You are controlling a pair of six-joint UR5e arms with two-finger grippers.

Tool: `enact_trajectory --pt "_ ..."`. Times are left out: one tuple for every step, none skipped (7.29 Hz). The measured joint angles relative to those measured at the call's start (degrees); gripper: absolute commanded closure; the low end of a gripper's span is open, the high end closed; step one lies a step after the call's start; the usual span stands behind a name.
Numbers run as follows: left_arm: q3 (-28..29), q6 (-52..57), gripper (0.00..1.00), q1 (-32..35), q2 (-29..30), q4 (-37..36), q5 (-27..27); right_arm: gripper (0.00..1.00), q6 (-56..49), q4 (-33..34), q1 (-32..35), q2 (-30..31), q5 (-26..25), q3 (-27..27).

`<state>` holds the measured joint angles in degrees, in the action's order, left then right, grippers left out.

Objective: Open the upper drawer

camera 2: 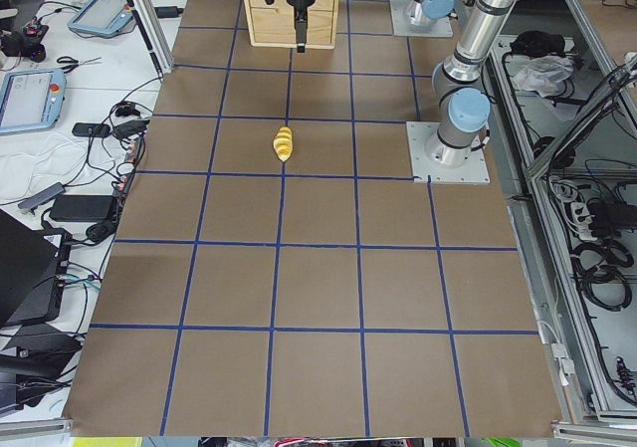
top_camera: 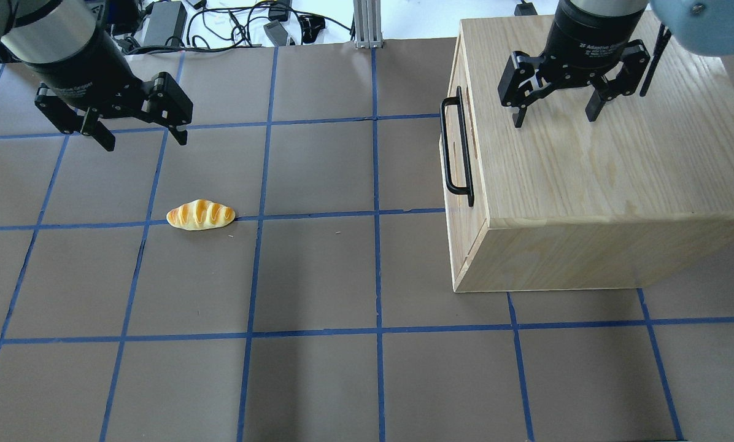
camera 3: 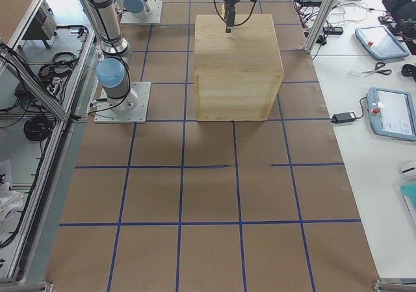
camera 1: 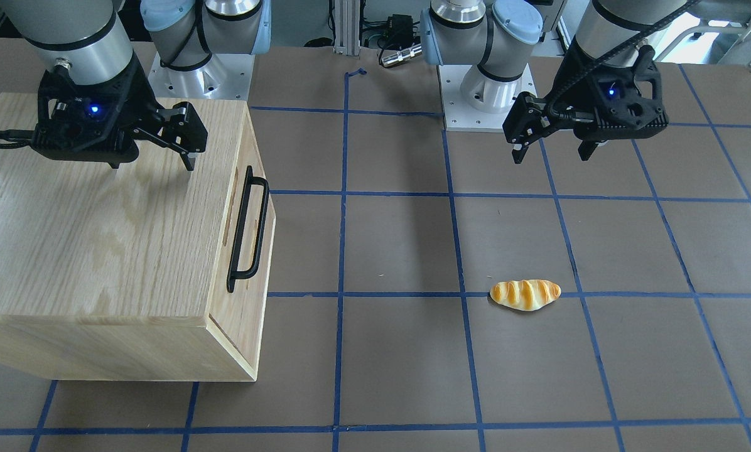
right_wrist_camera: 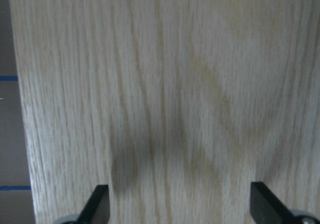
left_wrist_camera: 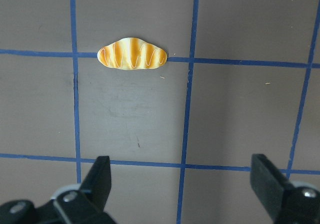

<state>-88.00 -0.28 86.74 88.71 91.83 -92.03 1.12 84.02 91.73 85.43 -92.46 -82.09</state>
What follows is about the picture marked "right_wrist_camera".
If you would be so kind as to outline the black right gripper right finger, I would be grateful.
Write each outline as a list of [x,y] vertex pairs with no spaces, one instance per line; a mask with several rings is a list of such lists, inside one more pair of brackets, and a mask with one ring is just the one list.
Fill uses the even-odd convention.
[[250,184],[250,215],[256,224],[318,224],[311,213],[288,209],[263,183]]

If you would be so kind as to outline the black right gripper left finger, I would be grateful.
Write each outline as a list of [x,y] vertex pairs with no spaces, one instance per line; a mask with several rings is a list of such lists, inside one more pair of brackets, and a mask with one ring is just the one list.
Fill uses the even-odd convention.
[[97,185],[75,224],[108,224],[111,216],[108,185]]

